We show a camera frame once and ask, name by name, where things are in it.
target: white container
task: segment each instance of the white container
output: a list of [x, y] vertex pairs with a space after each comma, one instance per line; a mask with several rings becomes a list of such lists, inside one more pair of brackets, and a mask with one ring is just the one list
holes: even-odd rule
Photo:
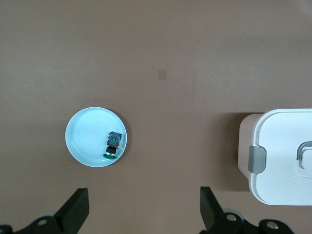
[[238, 166], [253, 195], [269, 205], [312, 205], [312, 109], [247, 116]]

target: small figurine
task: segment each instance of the small figurine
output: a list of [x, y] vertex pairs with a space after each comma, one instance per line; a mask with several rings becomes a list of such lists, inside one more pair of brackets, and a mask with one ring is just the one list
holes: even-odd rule
[[115, 157], [116, 149], [120, 148], [120, 145], [119, 145], [120, 141], [121, 141], [120, 133], [110, 132], [108, 136], [108, 141], [107, 141], [108, 147], [106, 149], [106, 154], [103, 154], [104, 158], [116, 159]]

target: white plate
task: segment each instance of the white plate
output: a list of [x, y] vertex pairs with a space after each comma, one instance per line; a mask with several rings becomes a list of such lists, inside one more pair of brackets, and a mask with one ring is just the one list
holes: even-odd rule
[[[107, 140], [110, 132], [122, 134], [116, 159], [106, 159]], [[116, 162], [127, 144], [127, 132], [120, 118], [101, 107], [89, 107], [77, 112], [68, 122], [65, 141], [71, 155], [89, 167], [105, 167]]]

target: container lid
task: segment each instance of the container lid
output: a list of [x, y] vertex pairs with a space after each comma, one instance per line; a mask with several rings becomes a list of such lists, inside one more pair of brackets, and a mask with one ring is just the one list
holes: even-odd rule
[[312, 109], [263, 114], [249, 150], [252, 193], [270, 205], [312, 205]]

